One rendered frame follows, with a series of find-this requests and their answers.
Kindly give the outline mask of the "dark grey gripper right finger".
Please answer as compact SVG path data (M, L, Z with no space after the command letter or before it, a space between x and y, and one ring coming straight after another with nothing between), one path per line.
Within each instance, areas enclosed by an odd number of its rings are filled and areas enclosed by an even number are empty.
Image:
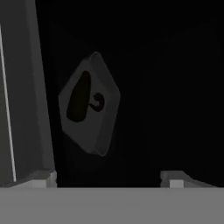
M204 174L195 171L163 171L160 174L160 186L184 188L217 188L218 186Z

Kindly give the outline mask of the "dark corn cob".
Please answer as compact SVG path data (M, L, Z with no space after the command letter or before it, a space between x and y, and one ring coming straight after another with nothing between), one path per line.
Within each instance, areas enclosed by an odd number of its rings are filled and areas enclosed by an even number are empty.
M66 117L69 120L75 123L80 123L86 119L90 92L91 75L88 71L84 71L77 84L73 87L73 91L69 98L69 103L66 109Z

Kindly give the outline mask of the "red curled shrimp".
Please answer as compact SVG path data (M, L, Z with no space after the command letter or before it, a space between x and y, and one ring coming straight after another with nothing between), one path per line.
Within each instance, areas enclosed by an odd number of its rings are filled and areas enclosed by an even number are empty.
M101 112L105 106L105 99L103 94L101 93L91 94L88 106L95 112Z

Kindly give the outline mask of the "grey cupboard panel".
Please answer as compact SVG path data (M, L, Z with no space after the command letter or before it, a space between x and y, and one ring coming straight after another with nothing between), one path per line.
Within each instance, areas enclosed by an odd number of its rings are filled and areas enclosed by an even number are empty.
M0 24L17 177L55 170L35 0L0 0ZM0 184L12 181L0 54Z

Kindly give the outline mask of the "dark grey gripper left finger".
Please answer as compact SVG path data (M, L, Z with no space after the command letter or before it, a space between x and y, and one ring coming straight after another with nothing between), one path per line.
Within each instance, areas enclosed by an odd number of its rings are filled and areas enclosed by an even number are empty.
M57 172L54 169L29 171L17 177L16 181L0 184L1 188L51 188L57 186Z

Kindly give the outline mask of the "grey tupperware container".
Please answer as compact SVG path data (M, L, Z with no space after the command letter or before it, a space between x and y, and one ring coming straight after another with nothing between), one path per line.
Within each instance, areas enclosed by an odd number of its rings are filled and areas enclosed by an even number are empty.
M101 93L105 106L101 112L87 107L86 119L73 122L67 118L67 106L74 86L84 71L91 75L91 94ZM77 66L59 93L59 113L63 132L86 153L101 157L108 153L116 123L121 94L102 55L94 52Z

